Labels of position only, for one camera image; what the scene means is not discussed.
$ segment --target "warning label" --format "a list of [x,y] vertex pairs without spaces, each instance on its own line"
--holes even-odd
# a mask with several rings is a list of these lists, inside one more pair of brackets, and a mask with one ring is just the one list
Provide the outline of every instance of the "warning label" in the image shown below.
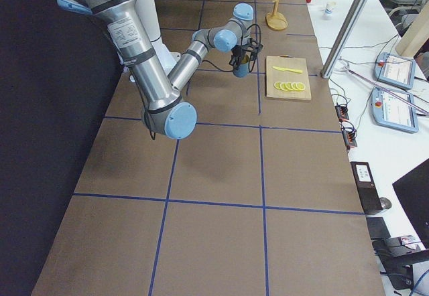
[[141,36],[130,17],[109,24],[109,32],[119,48],[125,48],[141,41]]

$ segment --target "black curtain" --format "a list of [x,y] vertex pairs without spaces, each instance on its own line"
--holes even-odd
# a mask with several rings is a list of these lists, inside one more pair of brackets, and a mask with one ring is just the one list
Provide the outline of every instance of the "black curtain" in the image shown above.
[[115,50],[56,0],[1,0],[0,295],[30,295],[116,87]]

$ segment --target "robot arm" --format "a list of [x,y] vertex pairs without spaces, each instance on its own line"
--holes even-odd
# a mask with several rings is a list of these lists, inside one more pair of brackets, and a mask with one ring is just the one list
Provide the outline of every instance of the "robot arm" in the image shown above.
[[[59,6],[65,10],[94,15],[107,24],[124,64],[131,70],[144,95],[144,123],[151,132],[183,139],[195,127],[196,111],[182,100],[180,91],[213,48],[223,52],[232,50],[230,64],[235,75],[245,75],[239,69],[245,63],[249,44],[254,43],[249,32],[253,8],[239,4],[234,8],[234,17],[225,26],[196,32],[189,48],[167,76],[135,12],[135,3],[136,0],[58,0]],[[261,47],[253,48],[247,60],[252,56],[255,59]]]

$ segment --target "wooden cutting board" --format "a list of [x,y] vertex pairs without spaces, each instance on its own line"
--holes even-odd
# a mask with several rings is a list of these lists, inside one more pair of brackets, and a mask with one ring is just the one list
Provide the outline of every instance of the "wooden cutting board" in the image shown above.
[[[302,70],[302,73],[282,72],[273,66]],[[267,56],[266,60],[266,96],[268,98],[281,98],[288,100],[311,100],[310,81],[308,80],[307,62],[305,58],[285,58]],[[302,92],[278,90],[274,87],[276,82],[301,82],[306,89]]]

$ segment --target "yellow knife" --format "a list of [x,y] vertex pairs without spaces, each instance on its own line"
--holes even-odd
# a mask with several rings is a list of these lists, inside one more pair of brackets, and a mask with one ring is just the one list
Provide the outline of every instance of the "yellow knife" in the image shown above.
[[286,68],[286,67],[278,67],[278,66],[273,66],[273,68],[275,70],[280,70],[282,72],[293,72],[293,73],[298,73],[298,74],[302,74],[302,70],[295,70],[293,68]]

